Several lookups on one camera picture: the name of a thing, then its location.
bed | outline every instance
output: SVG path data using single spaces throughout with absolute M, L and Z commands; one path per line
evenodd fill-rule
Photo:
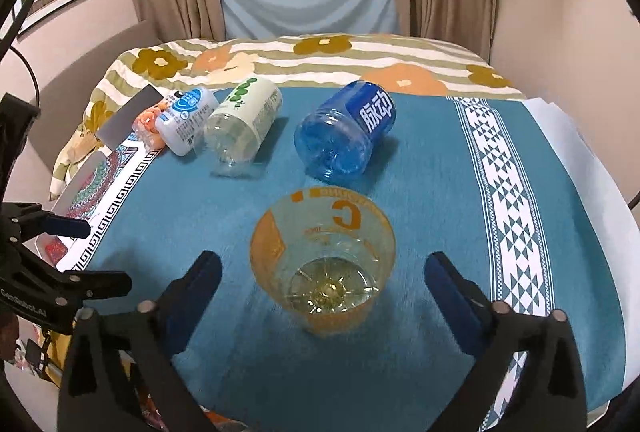
M 339 87 L 364 78 L 404 94 L 524 98 L 479 56 L 438 40 L 333 34 L 222 43 L 177 40 L 137 48 L 121 54 L 92 91 L 84 121 L 54 165 L 50 199 L 59 197 L 92 151 L 109 152 L 95 132 L 145 85 L 163 94 L 199 85 L 223 89 L 251 74 L 281 87 Z
M 95 139 L 100 126 L 149 83 L 164 94 L 197 85 L 223 90 L 251 74 L 283 88 L 281 116 L 288 120 L 271 142 L 274 158 L 258 181 L 231 186 L 212 180 L 197 159 L 167 152 L 148 157 L 135 141 L 111 153 Z M 330 345 L 319 344 L 270 305 L 243 260 L 244 248 L 260 215 L 290 193 L 287 189 L 317 186 L 289 145 L 294 121 L 332 88 L 361 78 L 382 85 L 399 110 L 390 145 L 372 158 L 370 181 L 354 188 L 389 216 L 397 233 L 397 266 L 366 326 Z M 218 251 L 222 285 L 174 365 L 198 402 L 220 414 L 273 430 L 324 430 L 322 406 L 295 387 L 298 369 L 316 377 L 314 388 L 329 398 L 349 430 L 428 428 L 470 368 L 416 274 L 436 249 L 449 253 L 489 298 L 506 300 L 516 311 L 567 311 L 590 410 L 640 372 L 633 352 L 640 342 L 635 309 L 640 295 L 632 288 L 640 282 L 632 267 L 640 255 L 640 232 L 622 196 L 557 106 L 525 99 L 465 48 L 394 35 L 331 34 L 180 40 L 130 50 L 98 83 L 84 122 L 58 157 L 53 198 L 95 149 L 110 155 L 114 167 L 122 165 L 116 180 L 122 190 L 108 189 L 111 197 L 92 206 L 92 235 L 68 249 L 65 268 L 129 272 L 134 281 L 129 297 L 96 304 L 112 313 L 156 297 L 184 273 L 197 250 Z M 283 185 L 284 175 L 291 185 Z M 166 198 L 158 195 L 168 184 L 175 208 L 170 216 Z M 200 188 L 197 216 L 194 188 Z M 183 231 L 190 235 L 186 241 L 176 237 Z M 345 359 L 346 350 L 356 356 Z M 364 350 L 369 360 L 357 361 L 353 351 Z M 514 356 L 484 428 L 504 410 L 525 359 Z M 332 365 L 353 369 L 367 389 L 348 385 L 358 393 L 348 401 L 340 391 L 327 396 Z M 263 383 L 286 390 L 265 392 Z M 288 410 L 292 401 L 295 412 Z M 376 401 L 401 415 L 367 415 L 363 421 L 363 412 Z

floral bedspread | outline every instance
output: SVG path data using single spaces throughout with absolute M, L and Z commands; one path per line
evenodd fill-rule
M 95 132 L 147 84 L 166 95 L 200 85 L 230 88 L 252 74 L 281 87 L 340 87 L 362 78 L 404 94 L 524 98 L 478 55 L 439 40 L 339 34 L 137 48 L 120 55 L 94 89 L 83 123 L 56 161 L 50 199 L 60 196 L 91 152 L 110 154 Z

blue tablecloth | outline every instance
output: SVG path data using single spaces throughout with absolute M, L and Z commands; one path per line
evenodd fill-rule
M 424 287 L 424 259 L 435 250 L 446 252 L 490 298 L 502 294 L 513 304 L 520 297 L 524 312 L 543 296 L 564 308 L 578 340 L 590 407 L 620 391 L 624 331 L 607 261 L 570 178 L 519 102 L 484 102 L 480 111 L 499 112 L 510 149 L 518 149 L 513 170 L 526 175 L 522 196 L 535 205 L 536 231 L 532 223 L 532 235 L 523 242 L 533 249 L 532 240 L 545 251 L 540 252 L 544 278 L 519 266 L 520 281 L 529 280 L 524 288 L 506 274 L 497 277 L 504 271 L 496 266 L 499 250 L 492 235 L 511 243 L 507 254 L 518 246 L 517 228 L 528 226 L 514 221 L 515 233 L 512 228 L 505 235 L 487 223 L 492 212 L 479 188 L 482 161 L 474 155 L 466 122 L 461 125 L 464 105 L 395 95 L 396 126 L 376 149 L 365 176 L 350 185 L 388 216 L 398 243 L 395 270 L 369 319 L 354 332 L 318 338 L 297 327 L 255 284 L 249 240 L 270 205 L 317 183 L 305 177 L 292 136 L 303 116 L 331 91 L 283 94 L 281 118 L 258 156 L 264 169 L 259 177 L 215 177 L 205 156 L 178 158 L 166 152 L 130 193 L 89 266 L 125 269 L 133 279 L 127 298 L 95 303 L 110 313 L 158 297 L 203 249 L 220 254 L 222 284 L 188 349 L 174 358 L 200 404 L 259 431 L 427 429 L 472 365 Z M 547 269 L 553 271 L 552 282 Z M 529 298 L 523 295 L 527 291 Z M 517 374 L 518 366 L 513 367 Z

blue plastic bottle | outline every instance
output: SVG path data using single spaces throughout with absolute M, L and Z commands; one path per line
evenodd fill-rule
M 396 122 L 396 106 L 380 86 L 359 80 L 307 116 L 294 135 L 306 173 L 333 183 L 362 174 L 374 145 Z

yellow flower pattern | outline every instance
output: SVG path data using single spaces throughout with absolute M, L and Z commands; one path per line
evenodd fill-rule
M 107 122 L 107 120 L 111 118 L 111 116 L 113 116 L 113 113 L 107 110 L 107 104 L 101 100 L 97 101 L 91 107 L 91 115 L 84 119 L 84 128 L 87 130 L 87 132 L 95 136 L 95 133 L 98 132 L 98 129 L 100 129 Z M 95 138 L 95 141 L 95 147 L 93 149 L 90 149 L 86 154 L 89 154 L 90 152 L 93 152 L 96 149 L 100 149 L 102 147 L 103 144 L 99 139 Z
M 138 53 L 132 70 L 138 75 L 144 75 L 146 72 L 155 80 L 165 80 L 174 77 L 178 71 L 185 69 L 188 65 L 186 60 L 179 59 L 170 51 L 145 48 Z
M 293 53 L 296 55 L 311 55 L 313 53 L 336 54 L 350 49 L 350 35 L 328 35 L 327 37 L 310 37 L 301 40 L 293 47 Z
M 478 84 L 479 86 L 494 88 L 511 86 L 511 81 L 499 75 L 493 68 L 478 66 L 476 64 L 469 64 L 466 69 L 471 72 L 471 75 L 469 75 L 469 80 L 471 80 L 471 82 L 473 82 L 474 84 Z

